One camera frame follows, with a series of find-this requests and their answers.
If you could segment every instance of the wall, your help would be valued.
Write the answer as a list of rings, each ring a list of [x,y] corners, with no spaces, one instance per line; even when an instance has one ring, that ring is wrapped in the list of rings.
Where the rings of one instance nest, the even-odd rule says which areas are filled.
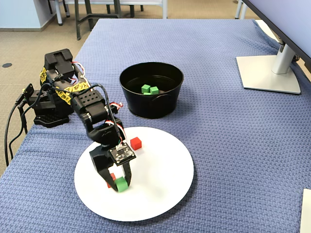
[[[52,17],[47,0],[0,0],[0,28],[42,28]]]

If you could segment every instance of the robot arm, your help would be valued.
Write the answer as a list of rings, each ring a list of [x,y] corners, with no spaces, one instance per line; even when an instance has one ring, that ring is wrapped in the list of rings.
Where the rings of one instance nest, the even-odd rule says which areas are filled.
[[[83,122],[88,137],[100,144],[90,152],[95,169],[118,191],[108,168],[114,164],[122,165],[124,178],[129,186],[132,176],[129,161],[136,156],[127,143],[123,143],[126,138],[122,122],[114,117],[119,108],[110,106],[103,86],[89,84],[84,68],[82,69],[83,73],[72,61],[72,54],[68,49],[45,55],[40,84],[42,86],[49,83],[49,87],[42,92],[39,103],[33,107],[36,113],[34,122],[49,128],[54,127],[68,122],[68,115],[75,111]],[[95,90],[95,86],[102,88],[105,99]],[[31,84],[24,90],[24,97],[29,105],[35,102],[37,95],[38,91],[34,91]]]

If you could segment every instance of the floor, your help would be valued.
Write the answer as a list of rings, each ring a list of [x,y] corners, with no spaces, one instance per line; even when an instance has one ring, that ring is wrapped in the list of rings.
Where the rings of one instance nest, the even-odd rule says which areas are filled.
[[[237,4],[232,0],[169,0],[169,18],[234,18]],[[44,55],[51,51],[64,48],[70,49],[76,56],[81,46],[89,35],[88,24],[81,25],[81,40],[76,40],[74,8],[69,6],[71,17],[65,18],[64,25],[58,26],[56,19],[42,32],[0,32],[0,64],[12,63],[9,68],[0,67],[0,97],[2,100],[0,115],[0,175],[4,172],[4,131],[8,114],[15,103],[16,98],[29,83],[39,88],[39,74],[44,64]],[[106,13],[105,5],[93,5],[95,13]],[[135,18],[162,18],[162,8],[159,6],[135,7]],[[129,17],[129,6],[123,6],[124,17]],[[248,10],[246,18],[258,17]],[[303,67],[306,74],[311,74]],[[28,128],[32,125],[33,111],[26,114]],[[9,129],[9,141],[15,137],[20,130],[20,119],[16,111],[11,119]],[[13,152],[16,153],[24,134],[14,142]]]

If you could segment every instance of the monitor base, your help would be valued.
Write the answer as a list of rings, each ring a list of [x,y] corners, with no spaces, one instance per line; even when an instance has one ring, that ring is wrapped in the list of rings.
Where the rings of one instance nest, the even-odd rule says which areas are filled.
[[[290,67],[286,74],[272,72],[276,55],[237,57],[237,61],[245,89],[301,94],[298,80]]]

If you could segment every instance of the red cube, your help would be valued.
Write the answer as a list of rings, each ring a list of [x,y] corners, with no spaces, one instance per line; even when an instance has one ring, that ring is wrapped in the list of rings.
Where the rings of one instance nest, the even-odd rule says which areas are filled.
[[[114,181],[114,180],[116,179],[115,174],[111,173],[110,175],[111,175],[111,177],[112,177],[112,180]]]
[[[138,150],[139,148],[141,148],[141,140],[138,137],[131,139],[130,142],[133,150]]]

